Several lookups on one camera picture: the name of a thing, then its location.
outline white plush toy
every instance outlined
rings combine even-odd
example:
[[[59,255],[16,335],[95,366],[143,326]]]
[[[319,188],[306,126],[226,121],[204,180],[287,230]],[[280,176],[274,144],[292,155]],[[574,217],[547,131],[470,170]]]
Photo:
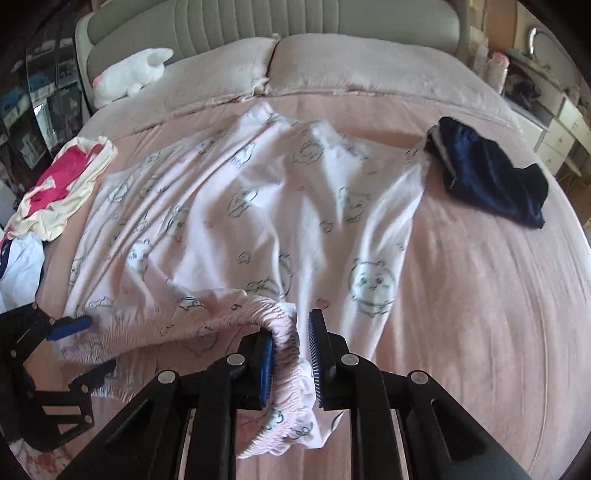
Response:
[[[92,82],[95,107],[102,108],[125,95],[135,95],[142,87],[164,74],[164,62],[172,48],[146,48],[111,65]]]

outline mattress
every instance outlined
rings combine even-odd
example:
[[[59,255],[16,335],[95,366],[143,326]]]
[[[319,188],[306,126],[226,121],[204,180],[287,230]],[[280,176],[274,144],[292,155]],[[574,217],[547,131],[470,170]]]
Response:
[[[216,106],[122,137],[106,174],[257,101]],[[499,142],[515,166],[538,161],[511,126],[440,102],[306,94],[269,103],[280,114],[327,120],[340,134],[403,148],[416,145],[441,116],[453,116]],[[369,355],[384,371],[429,372],[534,480],[558,479],[591,430],[591,385],[581,381],[591,370],[591,251],[565,195],[549,175],[548,180],[546,225],[532,231],[453,200],[444,191],[440,167],[431,165],[398,295]],[[52,316],[64,312],[70,267],[98,190],[47,251],[38,302]],[[307,312],[298,315],[303,322]],[[47,361],[50,355],[42,345],[27,368],[38,388],[63,388],[63,372]],[[94,398],[93,407],[95,428],[66,445],[57,463],[80,451],[122,403]],[[348,478],[347,415],[319,413],[319,420],[334,427],[324,448],[296,446],[278,457],[239,460],[238,478]]]

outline screw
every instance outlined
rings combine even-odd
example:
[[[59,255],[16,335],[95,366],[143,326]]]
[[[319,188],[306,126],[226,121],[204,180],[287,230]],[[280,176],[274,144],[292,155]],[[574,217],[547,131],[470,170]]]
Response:
[[[348,367],[354,367],[355,365],[359,364],[359,357],[352,353],[346,353],[340,358],[340,361]]]
[[[410,379],[418,385],[424,385],[429,381],[429,376],[425,372],[417,370],[410,375]]]
[[[158,375],[158,381],[163,384],[172,383],[176,380],[177,374],[172,370],[165,370]]]
[[[241,355],[239,353],[233,353],[227,358],[226,362],[228,362],[229,365],[237,367],[238,365],[242,365],[245,362],[245,360],[246,359],[244,358],[244,355]]]

